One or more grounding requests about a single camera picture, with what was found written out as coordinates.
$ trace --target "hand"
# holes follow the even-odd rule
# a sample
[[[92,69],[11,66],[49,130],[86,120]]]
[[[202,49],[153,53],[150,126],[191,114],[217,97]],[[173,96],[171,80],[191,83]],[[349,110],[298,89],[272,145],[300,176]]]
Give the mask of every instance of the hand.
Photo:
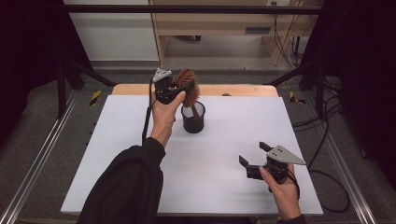
[[[294,174],[293,164],[289,164],[289,170]],[[260,173],[274,194],[277,210],[282,220],[287,221],[299,217],[301,211],[298,204],[297,188],[290,178],[288,177],[282,185],[278,185],[272,175],[263,167],[260,167]]]
[[[175,121],[177,108],[183,102],[186,92],[182,91],[179,93],[175,100],[169,105],[163,105],[161,102],[156,101],[154,93],[152,93],[151,96],[153,99],[152,102],[154,102],[152,106],[154,126],[150,137],[155,138],[165,147],[172,134],[172,126]]]

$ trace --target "black cup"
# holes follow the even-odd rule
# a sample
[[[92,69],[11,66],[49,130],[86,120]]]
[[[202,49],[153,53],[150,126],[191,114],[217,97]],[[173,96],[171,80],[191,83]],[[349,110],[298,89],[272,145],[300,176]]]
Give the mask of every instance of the black cup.
[[[183,127],[188,133],[198,133],[204,128],[205,106],[200,102],[195,103],[199,118],[195,119],[192,114],[191,107],[181,107],[181,115],[183,116]]]

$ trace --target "table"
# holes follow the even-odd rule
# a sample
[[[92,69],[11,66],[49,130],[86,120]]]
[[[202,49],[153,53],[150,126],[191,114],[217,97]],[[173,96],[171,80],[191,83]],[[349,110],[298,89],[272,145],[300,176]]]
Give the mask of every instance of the table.
[[[200,85],[200,89],[199,101],[206,107],[205,127],[200,133],[185,132],[177,112],[161,164],[164,181],[158,215],[277,214],[267,185],[247,179],[238,156],[263,165],[265,153],[259,149],[263,141],[272,147],[281,144],[302,158],[283,99],[268,86]],[[121,84],[108,96],[62,212],[78,215],[93,184],[112,159],[125,148],[140,144],[149,99],[144,92],[149,93],[149,85]],[[220,96],[223,93],[232,96]],[[296,165],[295,171],[302,190],[302,212],[322,215],[306,167]]]

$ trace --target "yellow and black tape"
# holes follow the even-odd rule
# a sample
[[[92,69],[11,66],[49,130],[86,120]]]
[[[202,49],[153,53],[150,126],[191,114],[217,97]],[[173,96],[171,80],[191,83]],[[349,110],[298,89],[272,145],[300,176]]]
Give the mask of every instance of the yellow and black tape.
[[[93,96],[92,96],[91,101],[90,101],[90,105],[95,105],[95,104],[96,104],[96,101],[97,101],[98,98],[99,98],[100,92],[101,92],[101,91],[95,91],[95,92],[93,93]]]
[[[305,104],[305,100],[297,100],[296,97],[294,96],[294,92],[290,92],[290,101],[293,103],[299,103],[299,104]]]

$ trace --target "brush bristles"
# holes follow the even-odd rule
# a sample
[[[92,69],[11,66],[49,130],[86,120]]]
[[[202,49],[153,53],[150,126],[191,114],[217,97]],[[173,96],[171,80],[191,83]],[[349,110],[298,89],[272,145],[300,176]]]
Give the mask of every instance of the brush bristles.
[[[197,82],[197,78],[195,73],[193,73],[190,69],[186,68],[178,74],[175,84],[177,87],[181,87],[189,84],[191,81],[194,82],[194,85],[186,91],[186,97],[184,98],[183,105],[185,107],[191,107],[195,105],[197,102],[199,95],[201,94],[199,91],[199,86]]]

